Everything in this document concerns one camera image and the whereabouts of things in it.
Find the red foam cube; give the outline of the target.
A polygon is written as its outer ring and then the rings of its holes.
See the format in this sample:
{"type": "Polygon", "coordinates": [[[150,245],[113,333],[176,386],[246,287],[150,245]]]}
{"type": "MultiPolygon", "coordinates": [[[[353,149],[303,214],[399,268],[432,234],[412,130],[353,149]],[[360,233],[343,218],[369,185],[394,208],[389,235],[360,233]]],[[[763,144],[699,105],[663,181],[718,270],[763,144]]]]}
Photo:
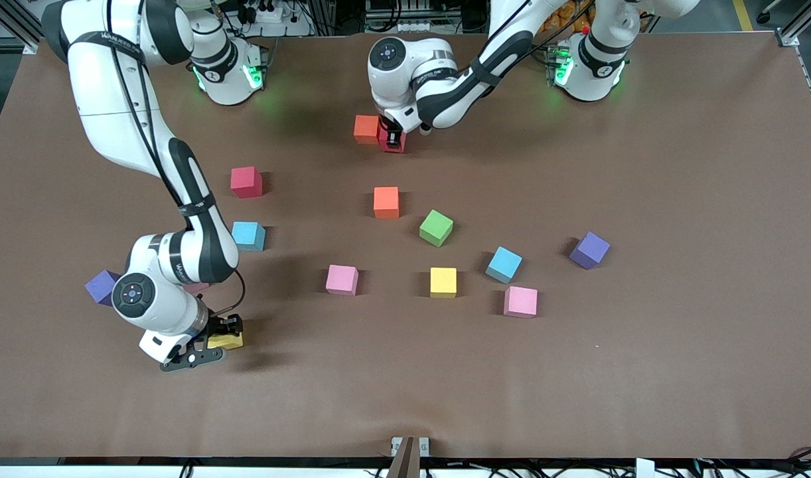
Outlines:
{"type": "Polygon", "coordinates": [[[379,145],[380,149],[386,153],[404,153],[405,151],[388,151],[387,150],[387,131],[388,130],[402,130],[403,128],[400,127],[396,122],[390,121],[387,118],[381,117],[380,118],[380,133],[379,133],[379,145]]]}
{"type": "Polygon", "coordinates": [[[254,166],[233,167],[230,188],[239,199],[254,199],[265,194],[263,176],[254,166]]]}

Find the orange foam cube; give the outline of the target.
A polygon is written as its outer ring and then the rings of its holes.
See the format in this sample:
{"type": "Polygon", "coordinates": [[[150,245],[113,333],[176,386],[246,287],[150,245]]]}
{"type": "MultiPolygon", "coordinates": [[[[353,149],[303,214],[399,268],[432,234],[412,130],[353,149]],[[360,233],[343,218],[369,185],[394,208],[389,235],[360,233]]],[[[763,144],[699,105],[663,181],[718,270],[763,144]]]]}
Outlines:
{"type": "Polygon", "coordinates": [[[378,220],[395,220],[400,217],[400,190],[397,187],[375,187],[372,211],[378,220]]]}
{"type": "Polygon", "coordinates": [[[355,115],[353,137],[360,145],[379,145],[379,115],[355,115]]]}

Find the green foam cube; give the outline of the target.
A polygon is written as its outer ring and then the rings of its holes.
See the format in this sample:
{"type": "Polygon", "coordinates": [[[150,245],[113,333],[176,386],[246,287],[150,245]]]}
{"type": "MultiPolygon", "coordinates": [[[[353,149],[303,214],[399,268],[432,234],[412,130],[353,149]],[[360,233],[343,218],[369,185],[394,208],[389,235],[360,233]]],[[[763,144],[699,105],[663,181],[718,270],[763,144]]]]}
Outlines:
{"type": "Polygon", "coordinates": [[[453,220],[433,209],[420,224],[419,236],[424,241],[440,248],[451,235],[453,227],[453,220]]]}

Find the purple foam cube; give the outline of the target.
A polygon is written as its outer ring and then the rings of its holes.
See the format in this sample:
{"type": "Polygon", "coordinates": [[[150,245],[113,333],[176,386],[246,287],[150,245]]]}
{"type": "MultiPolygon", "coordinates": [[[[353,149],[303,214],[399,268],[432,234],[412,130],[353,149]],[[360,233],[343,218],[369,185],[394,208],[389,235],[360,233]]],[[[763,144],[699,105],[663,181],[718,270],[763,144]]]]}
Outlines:
{"type": "Polygon", "coordinates": [[[95,303],[112,306],[112,291],[120,279],[120,275],[111,270],[102,270],[84,285],[91,299],[95,303]]]}
{"type": "Polygon", "coordinates": [[[593,231],[587,231],[572,249],[569,258],[579,267],[591,270],[599,266],[609,248],[610,244],[605,239],[593,231]]]}

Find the blue foam cube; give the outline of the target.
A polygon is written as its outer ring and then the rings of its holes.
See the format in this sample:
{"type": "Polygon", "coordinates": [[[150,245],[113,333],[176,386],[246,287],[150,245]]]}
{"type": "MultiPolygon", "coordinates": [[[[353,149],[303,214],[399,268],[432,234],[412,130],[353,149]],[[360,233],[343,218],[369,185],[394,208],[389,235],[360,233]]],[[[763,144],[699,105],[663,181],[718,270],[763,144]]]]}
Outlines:
{"type": "Polygon", "coordinates": [[[485,273],[500,283],[509,284],[518,269],[520,269],[523,258],[514,252],[498,247],[488,263],[485,273]]]}
{"type": "Polygon", "coordinates": [[[241,252],[262,252],[265,250],[266,229],[258,222],[235,221],[232,237],[241,252]]]}

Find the white power strip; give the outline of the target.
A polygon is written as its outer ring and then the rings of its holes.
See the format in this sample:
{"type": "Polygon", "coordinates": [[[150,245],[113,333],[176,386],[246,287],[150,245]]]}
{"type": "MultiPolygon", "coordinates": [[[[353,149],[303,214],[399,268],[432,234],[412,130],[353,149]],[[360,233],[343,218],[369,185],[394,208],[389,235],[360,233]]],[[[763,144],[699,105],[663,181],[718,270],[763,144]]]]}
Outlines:
{"type": "Polygon", "coordinates": [[[390,33],[435,33],[452,35],[457,33],[458,26],[446,19],[402,19],[388,30],[390,33]]]}
{"type": "Polygon", "coordinates": [[[307,37],[317,32],[300,0],[238,0],[236,22],[249,37],[307,37]]]}

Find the brown paper table cover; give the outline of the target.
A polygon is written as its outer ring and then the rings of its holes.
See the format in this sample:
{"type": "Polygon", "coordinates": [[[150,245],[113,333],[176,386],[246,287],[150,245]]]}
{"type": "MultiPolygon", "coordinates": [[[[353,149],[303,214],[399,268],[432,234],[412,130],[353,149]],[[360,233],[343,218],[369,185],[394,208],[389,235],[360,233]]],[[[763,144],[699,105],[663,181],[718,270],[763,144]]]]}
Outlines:
{"type": "Polygon", "coordinates": [[[609,97],[527,61],[405,154],[359,145],[374,39],[288,39],[244,105],[153,68],[242,254],[244,346],[161,372],[84,284],[181,229],[162,183],[96,154],[68,69],[24,56],[0,116],[0,457],[787,457],[811,447],[811,92],[772,33],[637,39],[609,97]],[[265,194],[239,199],[233,167],[265,194]],[[375,187],[400,190],[378,220],[375,187]],[[431,210],[454,222],[438,248],[431,210]],[[599,266],[570,260],[593,231],[599,266]],[[522,257],[509,284],[485,273],[522,257]],[[330,264],[359,270],[327,293],[330,264]],[[430,268],[457,296],[430,297],[430,268]],[[510,285],[536,317],[503,315],[510,285]]]}

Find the pile of orange bags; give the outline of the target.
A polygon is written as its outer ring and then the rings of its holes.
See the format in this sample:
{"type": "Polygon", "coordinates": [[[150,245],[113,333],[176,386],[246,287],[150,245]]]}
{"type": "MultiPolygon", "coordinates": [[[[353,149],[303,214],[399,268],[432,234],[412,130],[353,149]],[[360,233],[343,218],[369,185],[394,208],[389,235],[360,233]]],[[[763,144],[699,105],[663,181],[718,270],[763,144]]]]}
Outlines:
{"type": "Polygon", "coordinates": [[[566,31],[571,33],[587,33],[595,15],[593,0],[567,0],[544,21],[539,33],[554,33],[566,25],[569,25],[566,31]]]}

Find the brown vertical bar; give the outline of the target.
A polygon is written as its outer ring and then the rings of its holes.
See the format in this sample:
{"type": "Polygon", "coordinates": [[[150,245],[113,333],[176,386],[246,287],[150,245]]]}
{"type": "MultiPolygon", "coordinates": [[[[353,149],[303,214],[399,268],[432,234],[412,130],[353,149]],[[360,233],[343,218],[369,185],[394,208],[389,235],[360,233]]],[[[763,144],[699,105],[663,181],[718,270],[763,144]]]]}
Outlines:
{"type": "Polygon", "coordinates": [[[392,463],[385,478],[421,478],[421,438],[392,438],[392,463]]]}

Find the silver metal bracket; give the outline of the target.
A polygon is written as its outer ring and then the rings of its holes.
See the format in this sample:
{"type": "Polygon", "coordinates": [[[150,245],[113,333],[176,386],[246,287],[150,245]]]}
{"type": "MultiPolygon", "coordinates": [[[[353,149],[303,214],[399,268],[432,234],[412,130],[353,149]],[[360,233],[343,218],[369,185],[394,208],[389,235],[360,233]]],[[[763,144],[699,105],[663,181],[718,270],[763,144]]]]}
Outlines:
{"type": "MultiPolygon", "coordinates": [[[[390,440],[390,456],[396,456],[397,452],[400,450],[400,446],[403,444],[404,441],[407,441],[406,438],[402,436],[396,436],[396,438],[392,438],[390,440]]],[[[420,457],[430,457],[430,439],[429,438],[411,438],[411,448],[412,451],[418,450],[420,457]]]]}

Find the aluminium frame profile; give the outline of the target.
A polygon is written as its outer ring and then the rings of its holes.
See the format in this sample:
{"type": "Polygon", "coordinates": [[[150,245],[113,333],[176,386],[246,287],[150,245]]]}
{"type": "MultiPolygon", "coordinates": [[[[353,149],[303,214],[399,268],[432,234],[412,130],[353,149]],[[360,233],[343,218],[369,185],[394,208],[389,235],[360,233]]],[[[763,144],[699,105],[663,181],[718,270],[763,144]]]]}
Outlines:
{"type": "Polygon", "coordinates": [[[41,23],[21,0],[0,0],[0,54],[34,55],[42,40],[41,23]]]}
{"type": "Polygon", "coordinates": [[[811,25],[811,0],[805,0],[805,3],[797,10],[791,20],[785,24],[784,27],[778,28],[775,31],[776,40],[779,46],[798,46],[798,36],[803,33],[807,27],[811,25]]]}

